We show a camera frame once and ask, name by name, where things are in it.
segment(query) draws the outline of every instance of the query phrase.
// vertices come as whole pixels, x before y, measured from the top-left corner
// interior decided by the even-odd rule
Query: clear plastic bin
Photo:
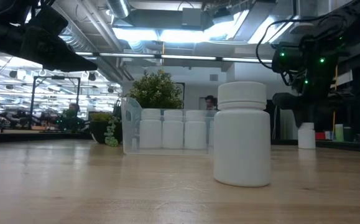
[[[143,110],[135,99],[123,98],[124,153],[208,155],[213,149],[213,141],[209,138],[213,136],[216,113],[217,111]]]

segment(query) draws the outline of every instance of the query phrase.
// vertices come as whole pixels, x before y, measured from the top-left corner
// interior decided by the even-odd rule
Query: green plant
[[[92,121],[109,121],[112,115],[109,113],[93,113],[91,115]]]
[[[108,123],[110,124],[110,126],[106,127],[106,133],[104,134],[105,137],[105,144],[111,146],[111,147],[116,147],[119,145],[118,140],[114,137],[114,132],[115,132],[115,123],[119,123],[119,119],[115,116],[112,116],[111,118],[109,118]]]
[[[178,97],[181,89],[171,79],[171,74],[159,70],[133,83],[133,89],[126,95],[138,101],[142,108],[181,109],[183,102]]]

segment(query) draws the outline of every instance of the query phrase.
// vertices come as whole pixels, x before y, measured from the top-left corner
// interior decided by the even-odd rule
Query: desk
[[[0,144],[0,223],[358,223],[360,152],[272,147],[272,184],[213,179],[210,157],[92,141]]]

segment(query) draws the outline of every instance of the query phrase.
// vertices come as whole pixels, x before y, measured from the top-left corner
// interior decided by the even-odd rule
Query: red object
[[[325,140],[325,133],[315,133],[315,140]]]

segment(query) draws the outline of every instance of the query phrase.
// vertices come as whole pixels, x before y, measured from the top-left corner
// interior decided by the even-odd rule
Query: white bottle
[[[162,122],[159,109],[143,109],[140,121],[140,148],[162,147]]]
[[[214,178],[243,187],[270,183],[270,116],[266,87],[256,82],[232,82],[218,87],[215,115]]]
[[[184,122],[181,110],[164,111],[163,148],[182,149],[184,147]]]
[[[298,129],[298,148],[315,149],[314,123],[302,123]]]
[[[204,111],[185,113],[185,149],[206,149],[207,128]]]

